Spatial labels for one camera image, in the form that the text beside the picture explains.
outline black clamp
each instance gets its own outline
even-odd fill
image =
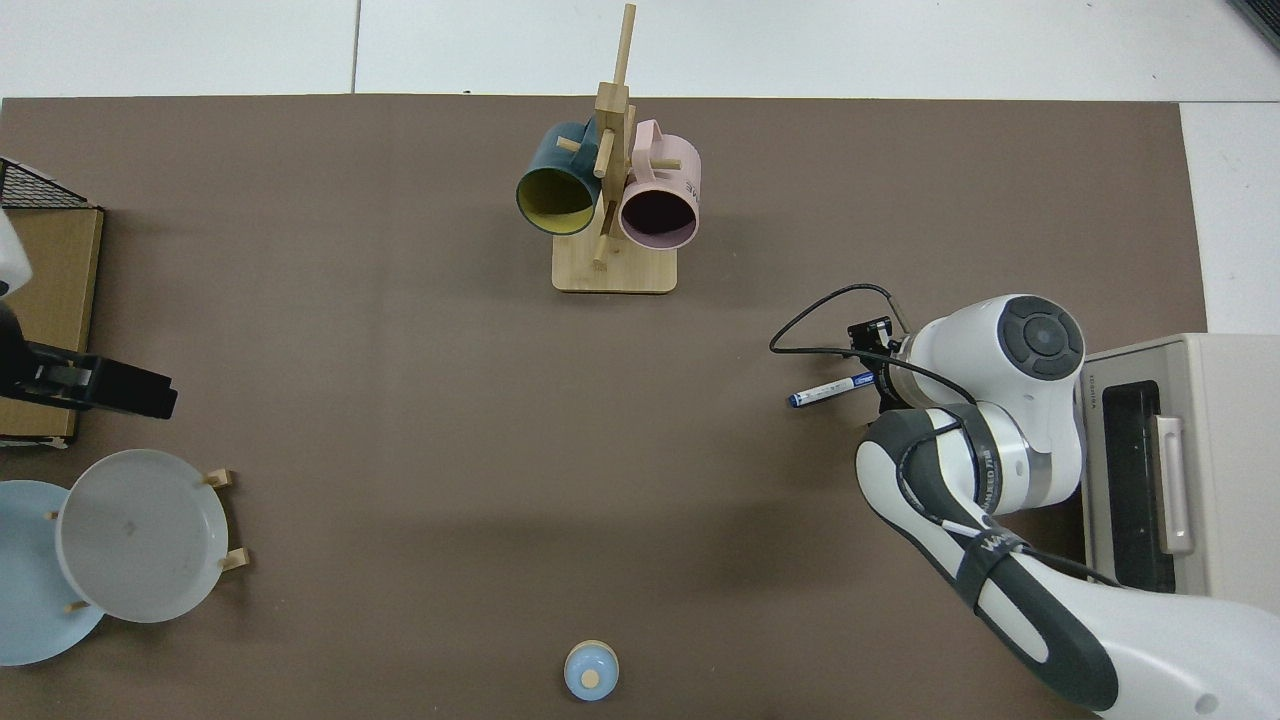
[[[965,605],[977,612],[978,596],[982,594],[982,585],[987,584],[991,571],[1001,560],[1009,557],[1010,552],[1024,544],[1029,543],[1000,525],[982,530],[969,541],[952,583]]]

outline white plate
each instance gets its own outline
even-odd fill
[[[72,486],[58,561],[84,600],[134,623],[172,620],[214,589],[227,515],[204,474],[156,450],[125,450]]]
[[[78,643],[102,619],[63,578],[54,523],[67,491],[36,480],[0,483],[0,666],[40,662]]]

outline light blue bowl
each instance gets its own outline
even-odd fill
[[[579,643],[564,660],[564,684],[579,700],[603,698],[618,684],[618,656],[600,641]]]
[[[102,611],[79,601],[67,583],[54,548],[58,511],[67,491],[36,480],[0,483],[0,666],[40,662],[65,651],[92,630]]]

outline blue marker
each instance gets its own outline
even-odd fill
[[[812,405],[819,400],[827,400],[828,397],[835,397],[842,392],[849,392],[851,389],[858,389],[863,386],[869,386],[876,382],[874,373],[863,373],[860,375],[854,375],[851,378],[841,378],[833,383],[827,383],[824,386],[818,386],[812,389],[800,391],[787,398],[787,404],[792,407],[804,407],[805,405]]]

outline mug rack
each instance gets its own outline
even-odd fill
[[[676,288],[676,250],[641,247],[627,240],[618,224],[636,127],[636,108],[626,86],[636,6],[628,3],[622,13],[613,82],[602,82],[595,94],[595,124],[600,133],[595,177],[602,181],[595,214],[581,232],[552,236],[552,284],[562,292],[662,295]],[[566,138],[558,145],[576,150],[576,143]],[[660,160],[654,167],[678,169]]]

